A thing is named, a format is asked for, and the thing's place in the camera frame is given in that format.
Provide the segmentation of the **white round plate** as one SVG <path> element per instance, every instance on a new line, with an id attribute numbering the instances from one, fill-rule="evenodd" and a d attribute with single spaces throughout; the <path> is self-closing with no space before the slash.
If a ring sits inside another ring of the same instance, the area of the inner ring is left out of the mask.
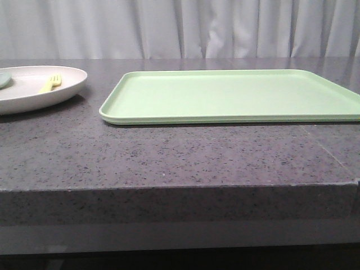
<path id="1" fill-rule="evenodd" d="M 10 83 L 1 89 L 1 115 L 24 113 L 66 101 L 85 85 L 87 73 L 67 66 L 19 66 L 1 68 L 10 73 Z M 61 75 L 61 84 L 52 91 L 40 93 L 50 76 Z"/>

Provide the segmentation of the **yellow plastic fork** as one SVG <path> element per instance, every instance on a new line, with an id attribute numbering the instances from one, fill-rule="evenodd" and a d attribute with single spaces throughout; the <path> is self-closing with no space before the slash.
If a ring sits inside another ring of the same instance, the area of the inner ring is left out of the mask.
<path id="1" fill-rule="evenodd" d="M 53 90 L 53 88 L 60 86 L 62 83 L 61 74 L 53 74 L 45 82 L 43 87 L 38 91 L 38 93 L 47 93 Z"/>

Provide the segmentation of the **light green rectangular tray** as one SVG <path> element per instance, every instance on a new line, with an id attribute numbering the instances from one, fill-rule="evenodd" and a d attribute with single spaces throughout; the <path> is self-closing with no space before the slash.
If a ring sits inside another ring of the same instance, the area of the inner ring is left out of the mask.
<path id="1" fill-rule="evenodd" d="M 357 122 L 359 95 L 298 69 L 134 71 L 99 113 L 116 125 Z"/>

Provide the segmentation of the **pale green plastic spoon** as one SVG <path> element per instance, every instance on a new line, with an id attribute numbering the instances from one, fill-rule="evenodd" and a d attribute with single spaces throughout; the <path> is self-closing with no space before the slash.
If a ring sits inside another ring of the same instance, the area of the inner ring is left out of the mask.
<path id="1" fill-rule="evenodd" d="M 6 88 L 12 81 L 12 75 L 9 72 L 0 73 L 0 89 Z"/>

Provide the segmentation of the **white pleated curtain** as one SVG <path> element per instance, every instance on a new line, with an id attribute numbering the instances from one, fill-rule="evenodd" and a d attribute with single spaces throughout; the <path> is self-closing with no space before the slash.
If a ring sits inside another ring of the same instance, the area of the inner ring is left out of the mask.
<path id="1" fill-rule="evenodd" d="M 358 1 L 2 1 L 2 59 L 359 56 Z"/>

